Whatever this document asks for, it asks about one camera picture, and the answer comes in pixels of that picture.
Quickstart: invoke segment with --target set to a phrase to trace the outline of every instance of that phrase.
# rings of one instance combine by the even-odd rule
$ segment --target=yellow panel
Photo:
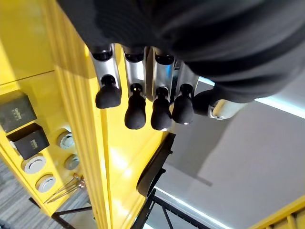
[[[294,214],[303,208],[305,208],[305,196],[301,196],[299,199],[283,207],[278,212],[268,216],[267,218],[263,219],[261,222],[253,225],[252,227],[250,227],[250,229],[264,229],[269,225],[273,225],[283,219],[287,220],[287,217],[290,214]]]
[[[40,152],[46,158],[47,163],[37,174],[26,174],[21,168],[23,162],[22,157],[11,147],[6,138],[7,134],[2,128],[0,130],[1,157],[27,189],[29,194],[40,205],[41,209],[47,215],[51,216],[70,195],[50,204],[44,204],[44,202],[57,189],[61,188],[64,183],[69,181],[74,172],[77,172],[80,175],[82,174],[80,167],[75,171],[69,171],[64,168],[65,160],[71,154],[76,153],[75,147],[61,149],[57,146],[57,137],[66,129],[69,130],[70,127],[61,101],[61,94],[58,89],[55,72],[28,77],[0,86],[0,94],[5,94],[14,90],[21,90],[27,94],[37,116],[37,119],[34,122],[42,126],[48,138],[50,146]],[[40,193],[36,190],[35,184],[40,177],[48,173],[54,174],[56,177],[56,184],[50,191]]]
[[[0,0],[0,85],[53,70],[40,2]],[[2,71],[4,62],[12,74]]]
[[[130,228],[145,200],[136,184],[163,132],[153,130],[149,118],[141,130],[124,125],[128,93],[122,48],[116,45],[122,103],[99,110],[95,107],[99,86],[88,49],[56,3],[46,1],[45,14],[55,71],[98,227]],[[146,116],[151,113],[147,100]]]
[[[296,221],[293,215],[289,215],[287,216],[287,220],[288,220],[288,227],[289,229],[297,229],[296,227]]]
[[[305,208],[297,212],[296,225],[298,229],[305,229]]]
[[[274,229],[289,229],[287,219],[282,220],[273,227]]]

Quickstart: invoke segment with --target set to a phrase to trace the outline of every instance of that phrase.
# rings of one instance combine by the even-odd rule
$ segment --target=black sleeve
[[[214,81],[219,98],[247,103],[272,95],[305,65],[303,0],[143,5],[157,37],[195,73]]]
[[[304,0],[58,2],[91,52],[110,42],[165,49],[222,99],[272,95],[305,66]]]

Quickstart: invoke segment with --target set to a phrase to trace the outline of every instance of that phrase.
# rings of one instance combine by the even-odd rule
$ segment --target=small black box
[[[28,96],[20,90],[0,96],[0,125],[7,133],[37,117]]]
[[[50,145],[43,128],[36,123],[25,126],[8,135],[7,138],[14,143],[24,160],[29,159]]]

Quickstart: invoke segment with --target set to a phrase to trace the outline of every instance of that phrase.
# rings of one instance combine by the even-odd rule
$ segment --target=gray carpet
[[[0,159],[0,220],[9,223],[14,229],[63,228],[29,202],[29,197]],[[78,190],[58,211],[80,208],[88,201],[86,190]],[[61,217],[69,222],[74,215],[68,214]]]

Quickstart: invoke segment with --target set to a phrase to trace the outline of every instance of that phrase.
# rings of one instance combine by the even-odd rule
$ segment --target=gray ceiling
[[[281,96],[305,108],[298,81]],[[245,229],[305,194],[305,119],[253,102],[231,120],[196,116],[176,133],[157,186],[228,227]]]

